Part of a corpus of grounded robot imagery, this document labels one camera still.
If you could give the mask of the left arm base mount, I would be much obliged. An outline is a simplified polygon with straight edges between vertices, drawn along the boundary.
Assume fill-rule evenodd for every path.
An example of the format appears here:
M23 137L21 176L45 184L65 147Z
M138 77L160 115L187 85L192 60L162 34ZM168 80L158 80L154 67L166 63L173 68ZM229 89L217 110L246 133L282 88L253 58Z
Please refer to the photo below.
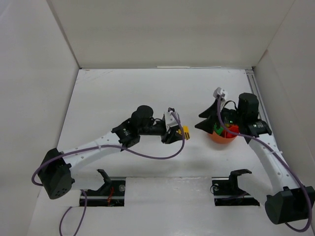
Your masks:
M96 177L100 186L96 189L86 189L88 207L124 207L126 178L110 177L103 169L97 170Z

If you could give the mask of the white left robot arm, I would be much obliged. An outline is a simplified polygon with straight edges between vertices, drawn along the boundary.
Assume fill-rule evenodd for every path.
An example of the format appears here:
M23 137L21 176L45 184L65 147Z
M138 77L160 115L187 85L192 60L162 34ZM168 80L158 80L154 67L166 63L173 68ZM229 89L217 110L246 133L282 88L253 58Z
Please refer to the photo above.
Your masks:
M131 150L140 142L141 136L159 136L163 144L185 141L180 117L175 109L169 108L162 118L154 118L153 114L150 106L141 105L130 118L90 143L66 151L58 151L57 148L49 150L33 173L32 183L44 187L52 200L70 190L92 190L100 195L107 193L112 187L112 180L103 169L98 168L87 175L80 173L80 170L122 151L152 159L152 156Z

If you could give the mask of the yellow striped lego piece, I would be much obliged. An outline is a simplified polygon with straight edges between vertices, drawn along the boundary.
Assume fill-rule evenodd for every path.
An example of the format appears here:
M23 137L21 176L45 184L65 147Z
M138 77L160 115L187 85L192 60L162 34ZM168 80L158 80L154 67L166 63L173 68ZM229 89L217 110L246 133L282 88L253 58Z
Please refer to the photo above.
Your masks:
M185 137L185 140L189 140L190 139L190 133L189 133L189 128L187 126L183 126L182 129L178 129L177 130L177 133L180 135L180 136L183 136Z

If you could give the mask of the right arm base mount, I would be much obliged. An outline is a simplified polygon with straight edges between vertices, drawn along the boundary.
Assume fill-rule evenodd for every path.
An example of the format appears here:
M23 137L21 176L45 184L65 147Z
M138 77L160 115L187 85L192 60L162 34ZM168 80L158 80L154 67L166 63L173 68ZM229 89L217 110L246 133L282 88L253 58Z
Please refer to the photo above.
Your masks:
M238 186L238 177L251 174L247 169L234 170L228 177L212 177L210 192L216 207L256 206L260 203Z

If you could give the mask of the red lego plate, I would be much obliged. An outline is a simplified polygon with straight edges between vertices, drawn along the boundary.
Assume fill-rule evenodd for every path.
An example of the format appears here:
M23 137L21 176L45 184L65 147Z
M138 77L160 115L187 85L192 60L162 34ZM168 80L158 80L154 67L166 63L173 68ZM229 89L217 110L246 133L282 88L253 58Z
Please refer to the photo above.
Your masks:
M227 129L233 133L239 133L239 127L237 125L230 125L227 127ZM223 130L222 136L224 138L230 139L230 138L236 137L237 135L231 134L231 133L227 132L226 130Z

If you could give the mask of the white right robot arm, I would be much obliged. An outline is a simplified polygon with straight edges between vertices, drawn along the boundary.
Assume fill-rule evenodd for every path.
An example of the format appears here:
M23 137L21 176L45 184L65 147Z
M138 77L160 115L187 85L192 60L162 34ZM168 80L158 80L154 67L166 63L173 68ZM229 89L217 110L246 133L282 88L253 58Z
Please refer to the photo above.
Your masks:
M255 94L242 93L238 105L227 109L227 92L221 88L214 91L214 103L199 114L202 122L195 128L214 134L215 129L223 128L225 133L243 137L255 152L270 185L266 185L248 169L230 173L223 194L238 197L249 194L265 208L269 220L275 224L286 224L307 220L300 231L305 232L312 222L312 208L315 203L315 190L305 186L291 170L279 151L269 125L259 118L259 100Z

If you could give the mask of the green large lego brick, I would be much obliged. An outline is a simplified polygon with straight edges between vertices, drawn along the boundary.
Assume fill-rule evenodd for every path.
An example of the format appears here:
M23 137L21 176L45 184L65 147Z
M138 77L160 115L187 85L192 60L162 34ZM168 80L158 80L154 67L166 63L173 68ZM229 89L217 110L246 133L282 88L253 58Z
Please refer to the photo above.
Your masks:
M215 124L214 125L214 132L217 134L217 135L221 135L221 133L223 132L224 128L218 124Z

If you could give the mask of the orange divided round container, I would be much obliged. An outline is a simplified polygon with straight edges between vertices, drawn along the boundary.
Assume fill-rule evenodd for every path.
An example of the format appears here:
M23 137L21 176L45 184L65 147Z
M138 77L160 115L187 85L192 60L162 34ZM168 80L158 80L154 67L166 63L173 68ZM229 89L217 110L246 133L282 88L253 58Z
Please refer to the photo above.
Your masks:
M212 134L208 134L208 135L209 135L210 139L211 139L213 142L215 142L215 143L217 143L217 144L223 144L223 145L231 143L231 142L236 138L236 137L234 137L234 138L227 139L227 138L224 138L224 137L222 136L222 133L221 133L221 135L219 136L219 135L217 135L214 131L213 131Z

